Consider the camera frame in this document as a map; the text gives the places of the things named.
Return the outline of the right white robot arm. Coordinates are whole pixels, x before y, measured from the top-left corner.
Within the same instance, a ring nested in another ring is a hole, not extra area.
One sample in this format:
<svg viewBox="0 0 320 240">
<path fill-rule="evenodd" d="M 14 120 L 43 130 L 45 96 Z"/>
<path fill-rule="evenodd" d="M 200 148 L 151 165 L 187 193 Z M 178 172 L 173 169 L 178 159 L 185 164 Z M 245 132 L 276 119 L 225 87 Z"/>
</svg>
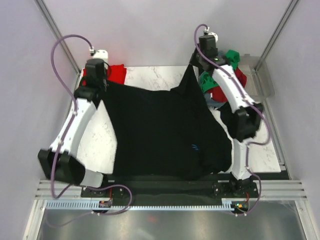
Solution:
<svg viewBox="0 0 320 240">
<path fill-rule="evenodd" d="M 255 102 L 246 92 L 228 59 L 218 55 L 216 35 L 204 33 L 195 37 L 195 52 L 190 63 L 208 74 L 221 88 L 230 107 L 230 121 L 225 125 L 233 139 L 233 166 L 231 174 L 236 179 L 229 184 L 229 191 L 235 197 L 247 191 L 244 181 L 253 171 L 249 160 L 249 147 L 254 143 L 262 120 L 263 105 Z"/>
</svg>

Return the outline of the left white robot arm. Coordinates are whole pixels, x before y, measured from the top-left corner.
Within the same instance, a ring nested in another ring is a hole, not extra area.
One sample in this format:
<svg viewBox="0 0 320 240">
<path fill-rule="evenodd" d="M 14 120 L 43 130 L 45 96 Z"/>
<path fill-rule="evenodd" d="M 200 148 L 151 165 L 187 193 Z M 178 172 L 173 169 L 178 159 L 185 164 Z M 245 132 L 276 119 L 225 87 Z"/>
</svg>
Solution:
<svg viewBox="0 0 320 240">
<path fill-rule="evenodd" d="M 92 187 L 99 197 L 106 196 L 110 185 L 104 175 L 87 169 L 78 159 L 83 134 L 107 90 L 108 63 L 103 58 L 87 60 L 83 77 L 73 93 L 75 104 L 56 139 L 48 149 L 41 149 L 38 160 L 47 179 L 77 186 Z"/>
</svg>

